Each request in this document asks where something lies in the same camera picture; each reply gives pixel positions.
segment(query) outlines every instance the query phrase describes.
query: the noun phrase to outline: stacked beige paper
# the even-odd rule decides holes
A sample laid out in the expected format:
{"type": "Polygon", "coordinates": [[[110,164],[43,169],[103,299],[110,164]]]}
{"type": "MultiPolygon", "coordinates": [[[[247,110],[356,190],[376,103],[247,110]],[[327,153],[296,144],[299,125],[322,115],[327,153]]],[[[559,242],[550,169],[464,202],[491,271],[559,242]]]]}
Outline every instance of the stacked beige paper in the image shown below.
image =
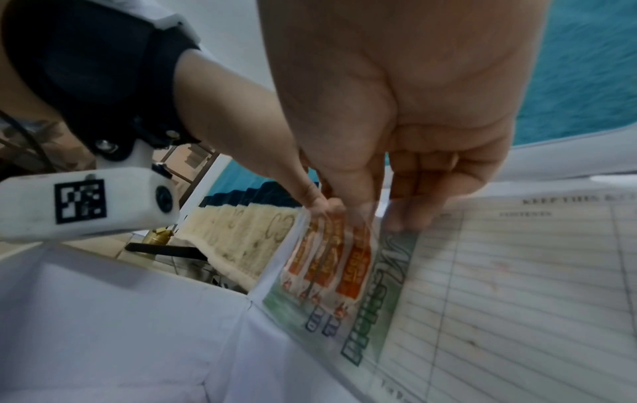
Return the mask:
{"type": "Polygon", "coordinates": [[[249,291],[298,213],[264,204],[197,207],[175,237],[195,245],[212,267],[249,291]]]}

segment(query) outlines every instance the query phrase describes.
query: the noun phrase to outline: lined paper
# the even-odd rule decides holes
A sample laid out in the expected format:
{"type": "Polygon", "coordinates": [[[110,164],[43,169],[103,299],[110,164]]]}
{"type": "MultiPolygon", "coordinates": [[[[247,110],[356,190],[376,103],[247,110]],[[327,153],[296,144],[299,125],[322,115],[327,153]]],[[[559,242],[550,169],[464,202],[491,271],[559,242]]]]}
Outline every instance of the lined paper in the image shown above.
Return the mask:
{"type": "Polygon", "coordinates": [[[369,395],[637,402],[635,291],[633,194],[459,204],[419,236],[369,395]]]}

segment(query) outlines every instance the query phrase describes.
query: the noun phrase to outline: screw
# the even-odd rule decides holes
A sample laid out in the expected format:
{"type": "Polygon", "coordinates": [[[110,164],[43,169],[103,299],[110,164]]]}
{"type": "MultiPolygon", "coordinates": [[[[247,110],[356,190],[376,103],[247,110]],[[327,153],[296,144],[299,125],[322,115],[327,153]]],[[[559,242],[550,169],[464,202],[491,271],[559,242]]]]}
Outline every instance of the screw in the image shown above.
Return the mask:
{"type": "Polygon", "coordinates": [[[158,186],[155,190],[155,200],[159,206],[159,210],[162,210],[166,214],[173,211],[173,195],[166,186],[158,186]]]}
{"type": "Polygon", "coordinates": [[[181,138],[179,133],[177,133],[175,130],[168,130],[166,132],[166,135],[173,140],[179,140],[181,138]]]}
{"type": "Polygon", "coordinates": [[[95,146],[98,148],[98,150],[103,151],[107,154],[114,153],[119,148],[117,144],[113,144],[108,140],[97,140],[95,142],[95,146]]]}

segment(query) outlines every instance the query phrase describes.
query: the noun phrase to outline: black wrist strap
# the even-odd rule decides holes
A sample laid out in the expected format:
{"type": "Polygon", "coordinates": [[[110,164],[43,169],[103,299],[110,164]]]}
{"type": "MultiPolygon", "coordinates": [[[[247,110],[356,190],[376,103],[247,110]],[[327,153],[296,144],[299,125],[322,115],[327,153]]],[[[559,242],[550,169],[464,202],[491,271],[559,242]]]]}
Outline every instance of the black wrist strap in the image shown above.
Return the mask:
{"type": "Polygon", "coordinates": [[[124,160],[136,139],[197,142],[173,99],[177,62],[198,48],[178,25],[160,29],[88,0],[13,0],[2,37],[21,78],[95,154],[124,160]]]}

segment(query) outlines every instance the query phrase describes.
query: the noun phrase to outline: notebook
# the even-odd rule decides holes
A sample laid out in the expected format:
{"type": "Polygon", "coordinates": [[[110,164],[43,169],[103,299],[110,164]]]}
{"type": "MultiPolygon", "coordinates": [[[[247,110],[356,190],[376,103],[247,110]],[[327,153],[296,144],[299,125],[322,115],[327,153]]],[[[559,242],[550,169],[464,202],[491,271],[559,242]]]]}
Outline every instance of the notebook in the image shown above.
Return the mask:
{"type": "Polygon", "coordinates": [[[346,317],[263,300],[361,400],[637,401],[637,191],[456,201],[375,256],[346,317]]]}

